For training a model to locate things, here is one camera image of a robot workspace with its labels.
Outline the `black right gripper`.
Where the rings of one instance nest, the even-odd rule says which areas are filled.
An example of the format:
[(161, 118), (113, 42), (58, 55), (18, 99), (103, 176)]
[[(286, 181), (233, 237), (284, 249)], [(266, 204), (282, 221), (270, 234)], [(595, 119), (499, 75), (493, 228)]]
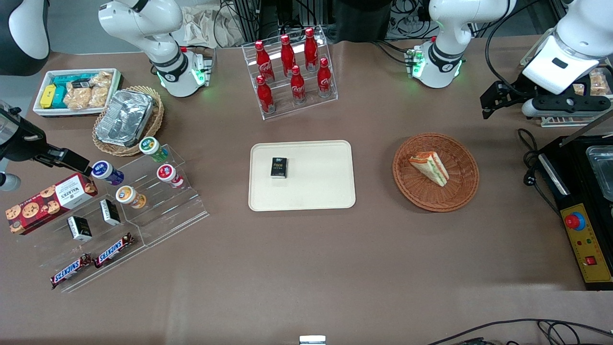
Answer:
[(90, 160), (66, 148), (47, 147), (44, 131), (22, 118), (18, 109), (1, 110), (0, 157), (15, 162), (33, 160), (90, 176)]

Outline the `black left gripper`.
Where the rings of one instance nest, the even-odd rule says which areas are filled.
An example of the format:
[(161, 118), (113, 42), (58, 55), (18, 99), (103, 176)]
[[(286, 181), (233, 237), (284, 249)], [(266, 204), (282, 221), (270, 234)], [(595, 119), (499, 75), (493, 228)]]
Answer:
[(538, 85), (533, 82), (515, 82), (509, 86), (503, 81), (496, 81), (495, 92), (484, 92), (481, 95), (482, 118), (489, 119), (503, 104), (525, 103), (537, 94)]

